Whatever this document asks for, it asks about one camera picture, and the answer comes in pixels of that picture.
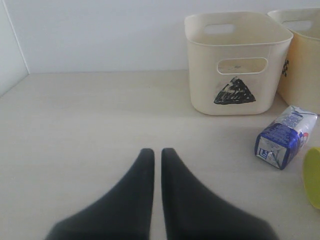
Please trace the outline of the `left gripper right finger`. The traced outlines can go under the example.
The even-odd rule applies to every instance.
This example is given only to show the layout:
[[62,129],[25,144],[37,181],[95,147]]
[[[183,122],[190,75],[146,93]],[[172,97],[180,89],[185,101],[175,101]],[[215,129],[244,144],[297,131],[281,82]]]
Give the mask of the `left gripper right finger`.
[[259,220],[211,192],[174,148],[161,152],[161,190],[169,240],[262,239]]

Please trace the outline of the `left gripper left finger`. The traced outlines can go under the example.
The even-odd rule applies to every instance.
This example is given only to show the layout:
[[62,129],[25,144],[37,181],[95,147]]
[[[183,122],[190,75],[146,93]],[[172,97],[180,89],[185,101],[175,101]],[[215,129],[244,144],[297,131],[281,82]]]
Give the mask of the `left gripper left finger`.
[[155,153],[143,148],[128,172],[109,192],[56,223],[46,239],[150,239],[154,183]]

